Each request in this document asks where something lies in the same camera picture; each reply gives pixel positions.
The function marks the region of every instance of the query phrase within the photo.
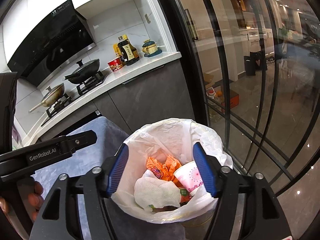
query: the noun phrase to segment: wok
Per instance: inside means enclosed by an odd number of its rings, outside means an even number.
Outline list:
[[[52,106],[64,95],[64,83],[54,87],[53,89],[51,89],[50,86],[47,87],[46,89],[48,90],[48,93],[43,97],[42,101],[39,104],[37,104],[35,107],[29,110],[29,113],[33,112],[39,106],[44,106],[44,107]]]
[[[79,65],[79,67],[71,75],[65,76],[62,80],[67,79],[72,84],[83,83],[98,72],[100,67],[100,60],[97,58],[83,64],[81,59],[77,62],[77,64]]]

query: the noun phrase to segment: finger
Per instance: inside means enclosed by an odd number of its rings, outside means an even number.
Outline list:
[[[39,181],[35,181],[35,193],[41,195],[43,193],[43,187]]]
[[[29,203],[35,208],[40,208],[44,201],[43,197],[35,193],[30,193],[28,195],[28,200],[29,200]]]
[[[34,212],[32,213],[32,220],[33,220],[33,221],[36,220],[38,213],[39,213],[38,211],[34,211]]]
[[[5,215],[9,212],[9,205],[3,197],[0,197],[0,207]]]

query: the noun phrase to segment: screw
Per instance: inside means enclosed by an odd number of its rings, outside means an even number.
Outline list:
[[[101,169],[100,167],[94,167],[94,168],[92,169],[92,173],[97,174],[97,173],[100,173],[101,170],[102,170],[102,169]]]
[[[221,171],[223,173],[229,173],[231,171],[231,169],[228,166],[222,166],[221,167]]]
[[[256,177],[257,179],[263,179],[263,178],[264,178],[263,174],[260,173],[260,172],[257,172],[257,173],[255,174],[255,177]]]
[[[60,180],[65,180],[68,177],[68,174],[62,173],[59,175]]]

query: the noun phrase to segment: gas stove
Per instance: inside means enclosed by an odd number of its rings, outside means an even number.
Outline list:
[[[77,85],[77,91],[80,96],[94,89],[98,85],[102,84],[105,80],[106,76],[103,76],[101,71],[98,71],[94,76],[87,79],[85,82]]]
[[[70,105],[72,102],[73,102],[72,98],[67,94],[64,94],[62,98],[60,98],[57,102],[54,103],[54,105],[52,105],[46,110],[49,118],[45,120],[41,126],[43,126],[52,117],[54,117],[57,113],[59,113],[66,106]]]

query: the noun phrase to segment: crumpled orange paper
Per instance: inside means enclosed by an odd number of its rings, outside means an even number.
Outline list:
[[[172,181],[177,187],[182,187],[182,184],[173,173],[181,166],[180,162],[170,155],[167,156],[165,164],[160,163],[152,157],[148,157],[147,159],[148,170],[152,171],[158,179]]]

